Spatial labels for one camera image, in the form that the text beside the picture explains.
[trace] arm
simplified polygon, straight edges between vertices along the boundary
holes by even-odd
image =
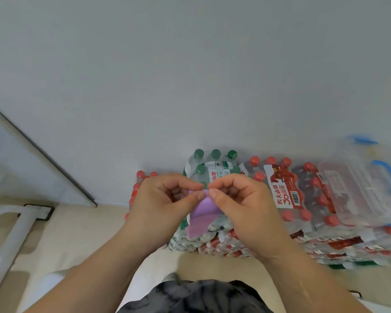
[[[168,243],[205,197],[201,189],[203,184],[178,173],[146,179],[119,232],[26,313],[115,312],[144,259]],[[182,198],[188,190],[196,192]]]
[[[370,312],[287,235],[265,184],[232,173],[210,183],[209,196],[265,266],[287,313]]]

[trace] hand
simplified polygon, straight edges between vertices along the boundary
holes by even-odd
[[[230,218],[237,236],[255,257],[278,257],[292,246],[266,184],[231,173],[208,188],[211,200]]]
[[[123,229],[144,256],[167,244],[182,220],[205,198],[203,184],[179,173],[147,178],[141,184]]]

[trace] person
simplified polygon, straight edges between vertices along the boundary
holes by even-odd
[[[269,188],[240,174],[208,186],[240,240],[269,272],[287,313],[370,312],[284,230]],[[177,173],[145,179],[122,228],[74,268],[26,313],[112,313],[151,253],[168,243],[181,221],[205,198],[203,184]],[[119,312],[271,312],[241,281],[166,281]]]

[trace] fingernail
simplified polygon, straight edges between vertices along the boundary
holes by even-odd
[[[205,192],[204,191],[199,191],[198,194],[197,194],[197,198],[198,200],[202,200],[205,198]]]
[[[209,189],[209,197],[214,199],[219,191],[218,189]]]

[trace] left hand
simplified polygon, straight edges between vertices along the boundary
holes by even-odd
[[[148,256],[167,244],[182,220],[205,198],[203,184],[179,173],[147,178],[141,184],[122,230]]]

